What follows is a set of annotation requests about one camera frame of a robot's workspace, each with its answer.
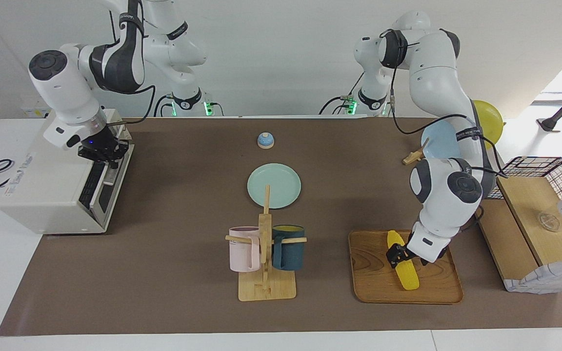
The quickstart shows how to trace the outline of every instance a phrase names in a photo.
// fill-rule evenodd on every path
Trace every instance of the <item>dark green mug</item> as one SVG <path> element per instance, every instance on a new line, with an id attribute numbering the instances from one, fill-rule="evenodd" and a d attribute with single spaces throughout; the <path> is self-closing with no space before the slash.
<path id="1" fill-rule="evenodd" d="M 305 236 L 305 228 L 299 225 L 275 225 L 272 227 L 272 267 L 282 271 L 298 271 L 303 268 L 304 242 L 282 244 L 284 238 L 301 238 Z"/>

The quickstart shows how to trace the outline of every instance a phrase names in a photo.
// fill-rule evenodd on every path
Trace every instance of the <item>light blue plate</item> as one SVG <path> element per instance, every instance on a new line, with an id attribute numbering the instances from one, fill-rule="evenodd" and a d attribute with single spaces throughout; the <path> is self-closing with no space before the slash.
<path id="1" fill-rule="evenodd" d="M 263 206 L 266 184 L 270 184 L 270 208 L 280 209 L 292 204 L 301 193 L 301 178 L 284 164 L 269 163 L 255 169 L 248 177 L 248 195 Z"/>
<path id="2" fill-rule="evenodd" d="M 426 158 L 451 158 L 461 157 L 459 144 L 457 143 L 457 133 L 447 120 L 426 127 L 422 133 L 421 143 L 424 144 L 426 138 L 430 138 L 424 148 Z"/>

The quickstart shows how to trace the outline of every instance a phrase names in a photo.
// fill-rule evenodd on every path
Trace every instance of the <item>cup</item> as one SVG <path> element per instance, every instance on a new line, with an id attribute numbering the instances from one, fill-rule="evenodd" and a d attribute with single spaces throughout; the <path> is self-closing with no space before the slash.
<path id="1" fill-rule="evenodd" d="M 275 225 L 272 227 L 272 267 L 282 271 L 298 271 L 303 268 L 304 242 L 282 244 L 284 238 L 300 238 L 305 236 L 305 228 L 299 225 Z"/>
<path id="2" fill-rule="evenodd" d="M 250 244 L 229 241 L 229 268 L 234 272 L 254 272 L 261 268 L 259 256 L 259 228 L 233 227 L 229 235 L 249 238 Z"/>

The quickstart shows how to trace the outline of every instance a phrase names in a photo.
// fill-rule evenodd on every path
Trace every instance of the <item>wire basket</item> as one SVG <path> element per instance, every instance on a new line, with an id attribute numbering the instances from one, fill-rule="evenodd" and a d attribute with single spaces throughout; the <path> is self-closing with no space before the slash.
<path id="1" fill-rule="evenodd" d="M 504 173 L 515 177 L 544 177 L 562 199 L 562 157 L 516 157 L 504 166 Z M 495 187 L 487 198 L 504 198 L 504 195 Z"/>

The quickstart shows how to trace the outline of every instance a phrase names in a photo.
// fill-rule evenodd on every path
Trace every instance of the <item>brown tabletop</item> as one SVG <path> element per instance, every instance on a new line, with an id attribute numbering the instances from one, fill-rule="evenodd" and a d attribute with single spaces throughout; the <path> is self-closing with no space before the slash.
<path id="1" fill-rule="evenodd" d="M 508 293 L 477 226 L 451 244 L 460 304 L 357 300 L 348 233 L 409 228 L 421 208 L 412 166 L 401 164 L 420 136 L 388 118 L 154 119 L 130 129 L 136 149 L 107 235 L 43 237 L 0 335 L 562 327 L 562 293 Z M 257 147 L 262 131 L 275 136 L 272 149 Z M 257 224 L 246 182 L 269 162 L 301 176 L 298 200 L 271 213 L 274 224 L 306 228 L 304 268 L 296 298 L 239 302 L 224 236 Z"/>

